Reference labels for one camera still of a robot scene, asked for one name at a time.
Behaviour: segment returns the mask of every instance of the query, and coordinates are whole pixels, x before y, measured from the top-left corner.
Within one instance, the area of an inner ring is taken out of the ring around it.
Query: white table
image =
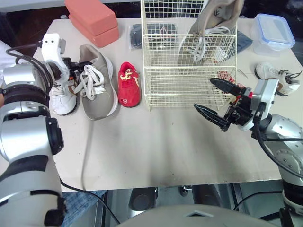
[[[240,19],[238,29],[250,36],[252,20]],[[130,61],[143,76],[142,51],[130,51],[127,28],[140,19],[118,19],[120,38],[100,49],[117,71]],[[68,19],[54,20],[48,33],[67,41],[64,56],[78,61],[81,44],[90,42]],[[35,57],[42,59],[40,50]],[[248,76],[238,82],[254,89],[254,66],[269,61],[278,69],[293,72],[302,67],[291,50],[280,58],[253,53],[251,47],[238,55],[238,67]],[[288,97],[275,97],[271,113],[303,125],[303,87]],[[68,116],[55,116],[65,147],[55,156],[58,172],[67,184],[87,190],[123,189],[206,183],[250,182],[280,179],[277,166],[265,155],[250,132],[232,125],[228,132],[204,119],[194,108],[152,108],[143,97],[135,108],[119,106],[106,119],[90,121],[83,106]],[[0,161],[0,172],[7,164]]]

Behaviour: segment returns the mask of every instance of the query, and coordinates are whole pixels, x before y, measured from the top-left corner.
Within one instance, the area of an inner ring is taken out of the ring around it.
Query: metal wire shelf
[[[230,99],[210,78],[236,83],[236,28],[230,35],[205,35],[205,52],[192,49],[201,38],[188,34],[202,0],[142,0],[144,95],[149,107],[188,107],[193,103],[219,109]]]

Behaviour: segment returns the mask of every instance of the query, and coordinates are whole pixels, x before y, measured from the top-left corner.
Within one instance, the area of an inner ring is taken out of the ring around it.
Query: shoe
[[[194,36],[186,36],[179,46],[178,66],[180,67],[190,66],[202,60],[204,65],[212,65],[213,60],[219,62],[228,56],[228,53],[217,46],[224,38],[210,36],[204,38],[204,35],[229,35],[235,28],[244,0],[209,0],[204,1],[204,4],[199,17],[188,32]],[[222,46],[228,50],[233,40],[230,39],[230,44],[226,43],[226,39],[224,40]]]
[[[276,78],[279,80],[276,93],[280,96],[288,96],[299,88],[300,81],[294,78],[300,76],[301,73],[302,71],[298,73],[290,73],[288,70],[278,71],[268,62],[260,63],[255,68],[258,79]]]
[[[113,65],[91,45],[80,46],[79,62],[90,61],[80,74],[80,83],[74,93],[80,92],[85,114],[91,120],[99,120],[110,116],[118,106],[117,93],[111,79]]]
[[[134,107],[139,104],[141,100],[139,74],[136,68],[128,62],[121,65],[118,74],[118,86],[118,99],[122,106]]]
[[[77,81],[72,79],[65,83],[55,82],[51,89],[51,106],[53,113],[56,115],[71,114],[77,107],[77,96],[74,89]]]

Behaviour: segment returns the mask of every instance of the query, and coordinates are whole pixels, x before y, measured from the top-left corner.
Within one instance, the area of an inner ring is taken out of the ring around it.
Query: pink block
[[[94,36],[87,29],[85,29],[85,27],[72,14],[70,14],[68,17],[75,28],[78,29],[98,48],[104,47],[119,38],[119,30],[117,26],[97,36]]]
[[[95,36],[118,26],[115,13],[99,0],[65,0],[65,5],[70,14]]]

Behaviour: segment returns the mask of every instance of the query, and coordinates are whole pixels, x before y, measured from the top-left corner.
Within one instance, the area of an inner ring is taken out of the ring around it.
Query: jeans
[[[106,191],[91,191],[102,196]],[[83,192],[63,192],[67,212],[62,227],[69,227],[74,221],[80,218],[98,199]]]

